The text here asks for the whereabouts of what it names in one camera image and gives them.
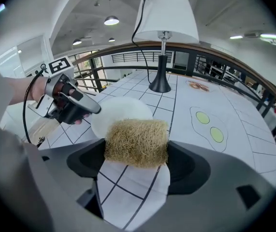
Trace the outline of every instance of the white plate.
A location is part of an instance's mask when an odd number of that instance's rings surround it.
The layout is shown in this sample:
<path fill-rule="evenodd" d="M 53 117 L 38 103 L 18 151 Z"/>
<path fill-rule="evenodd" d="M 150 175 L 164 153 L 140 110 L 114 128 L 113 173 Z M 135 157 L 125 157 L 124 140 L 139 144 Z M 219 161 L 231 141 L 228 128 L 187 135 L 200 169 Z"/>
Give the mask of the white plate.
<path fill-rule="evenodd" d="M 116 121 L 135 118 L 153 119 L 152 111 L 142 101 L 131 97 L 114 97 L 100 104 L 101 112 L 92 115 L 91 128 L 98 138 L 105 138 Z"/>

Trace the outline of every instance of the white lampshade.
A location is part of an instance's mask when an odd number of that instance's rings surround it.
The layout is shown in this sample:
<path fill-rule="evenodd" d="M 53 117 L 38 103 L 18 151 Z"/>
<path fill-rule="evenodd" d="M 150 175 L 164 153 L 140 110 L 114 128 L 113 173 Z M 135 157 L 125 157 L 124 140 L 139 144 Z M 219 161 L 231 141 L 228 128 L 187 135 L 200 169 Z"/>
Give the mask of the white lampshade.
<path fill-rule="evenodd" d="M 140 2 L 136 20 L 137 27 L 142 9 Z M 168 42 L 198 43 L 196 21 L 188 0 L 146 0 L 141 25 L 136 38 L 150 41 L 161 41 L 158 32 L 169 31 Z"/>

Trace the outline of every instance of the hand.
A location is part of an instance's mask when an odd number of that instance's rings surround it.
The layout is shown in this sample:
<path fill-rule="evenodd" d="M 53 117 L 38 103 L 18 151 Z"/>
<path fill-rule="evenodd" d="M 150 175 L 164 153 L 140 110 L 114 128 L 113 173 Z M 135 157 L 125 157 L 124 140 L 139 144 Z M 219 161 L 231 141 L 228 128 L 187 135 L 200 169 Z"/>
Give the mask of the hand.
<path fill-rule="evenodd" d="M 42 95 L 45 94 L 45 84 L 46 84 L 47 78 L 43 76 L 39 76 L 38 79 L 35 81 L 35 83 L 32 86 L 32 89 L 29 93 L 30 99 L 34 100 L 36 102 L 39 102 Z M 62 83 L 58 83 L 53 91 L 53 95 L 57 95 L 59 92 L 61 92 L 61 88 L 64 85 Z M 73 93 L 74 89 L 71 89 L 69 91 L 69 94 Z M 82 123 L 82 120 L 75 121 L 75 124 L 79 125 Z"/>

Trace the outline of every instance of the railing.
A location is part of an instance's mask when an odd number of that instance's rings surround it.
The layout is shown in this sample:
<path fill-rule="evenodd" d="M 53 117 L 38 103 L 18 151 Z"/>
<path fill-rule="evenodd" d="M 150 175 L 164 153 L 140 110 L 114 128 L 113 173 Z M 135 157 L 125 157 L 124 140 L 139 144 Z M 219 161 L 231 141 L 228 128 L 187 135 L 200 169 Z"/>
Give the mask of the railing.
<path fill-rule="evenodd" d="M 143 52 L 146 60 L 148 62 L 158 62 L 158 56 L 160 55 L 160 51 L 157 52 Z M 168 57 L 167 63 L 171 63 L 172 52 L 167 51 L 166 56 Z M 141 51 L 131 52 L 131 53 L 122 53 L 122 54 L 114 54 L 112 55 L 113 63 L 117 62 L 131 62 L 131 61 L 145 61 L 143 54 Z"/>
<path fill-rule="evenodd" d="M 140 42 L 139 46 L 142 50 L 148 51 L 159 51 L 161 48 L 161 44 L 157 42 Z M 111 54 L 118 54 L 123 57 L 122 62 L 126 62 L 124 60 L 126 53 L 128 51 L 137 51 L 138 48 L 133 44 L 124 44 L 119 46 L 114 46 L 111 48 L 107 48 L 96 53 L 90 54 L 83 58 L 80 58 L 73 62 L 73 65 L 78 63 L 89 61 L 90 63 L 90 71 L 94 78 L 78 78 L 77 80 L 92 80 L 95 82 L 94 87 L 88 87 L 79 85 L 80 87 L 87 87 L 93 88 L 99 92 L 101 92 L 104 88 L 101 86 L 101 81 L 106 82 L 117 82 L 118 80 L 114 79 L 100 79 L 98 77 L 98 71 L 100 70 L 111 70 L 111 69 L 139 69 L 139 70 L 146 70 L 145 66 L 107 66 L 107 67 L 98 67 L 96 68 L 94 63 L 94 58 L 98 58 L 105 55 Z M 270 82 L 265 80 L 260 74 L 255 72 L 249 66 L 244 64 L 243 62 L 235 59 L 225 53 L 219 52 L 215 49 L 201 47 L 199 45 L 189 45 L 189 44 L 181 44 L 181 43 L 167 43 L 166 50 L 171 52 L 178 51 L 178 52 L 186 52 L 189 53 L 187 67 L 185 70 L 175 69 L 175 68 L 166 68 L 167 72 L 186 75 L 186 76 L 197 76 L 204 79 L 207 79 L 211 82 L 217 83 L 219 85 L 232 88 L 238 91 L 240 94 L 246 95 L 256 101 L 258 103 L 257 109 L 260 110 L 262 106 L 265 107 L 265 110 L 262 113 L 264 117 L 271 106 L 273 105 L 276 99 L 276 87 L 273 86 Z M 265 88 L 265 92 L 263 93 L 262 98 L 260 98 L 255 92 L 253 92 L 249 87 L 243 84 L 242 80 L 235 76 L 233 73 L 227 71 L 227 67 L 231 68 L 232 70 L 236 70 L 238 72 L 243 73 L 244 75 L 250 77 L 251 79 L 255 80 L 258 84 L 261 84 Z M 149 70 L 157 70 L 157 67 L 148 67 Z M 243 89 L 236 87 L 234 82 L 238 81 L 245 85 L 249 91 L 244 91 Z M 269 104 L 264 104 L 266 98 L 269 98 Z"/>

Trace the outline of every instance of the ceiling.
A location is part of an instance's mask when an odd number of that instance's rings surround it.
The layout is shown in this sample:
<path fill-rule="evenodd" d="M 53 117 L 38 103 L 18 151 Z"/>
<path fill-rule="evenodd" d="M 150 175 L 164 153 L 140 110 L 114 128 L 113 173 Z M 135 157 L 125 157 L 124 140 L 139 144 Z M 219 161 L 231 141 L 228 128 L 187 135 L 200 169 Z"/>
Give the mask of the ceiling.
<path fill-rule="evenodd" d="M 224 38 L 247 32 L 276 33 L 276 22 L 260 0 L 189 0 L 198 25 L 216 30 Z M 81 0 L 61 26 L 52 51 L 54 55 L 78 48 L 127 43 L 134 30 L 140 0 Z M 120 23 L 103 24 L 109 15 L 115 15 Z M 73 46 L 76 38 L 91 37 Z M 116 41 L 108 42 L 110 37 Z"/>

